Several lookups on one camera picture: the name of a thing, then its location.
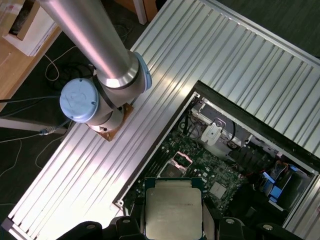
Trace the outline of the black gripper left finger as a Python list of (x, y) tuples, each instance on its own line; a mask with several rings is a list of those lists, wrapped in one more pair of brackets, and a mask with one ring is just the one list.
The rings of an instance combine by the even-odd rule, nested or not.
[(130, 215), (112, 219), (107, 227), (99, 222), (85, 221), (59, 237), (60, 240), (144, 240), (141, 218), (145, 200), (138, 197), (134, 201)]

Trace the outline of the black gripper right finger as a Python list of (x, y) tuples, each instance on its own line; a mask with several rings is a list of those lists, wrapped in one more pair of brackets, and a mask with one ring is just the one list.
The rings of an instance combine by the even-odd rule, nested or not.
[(238, 218), (223, 217), (210, 199), (203, 201), (203, 233), (207, 240), (299, 240), (274, 223), (247, 227)]

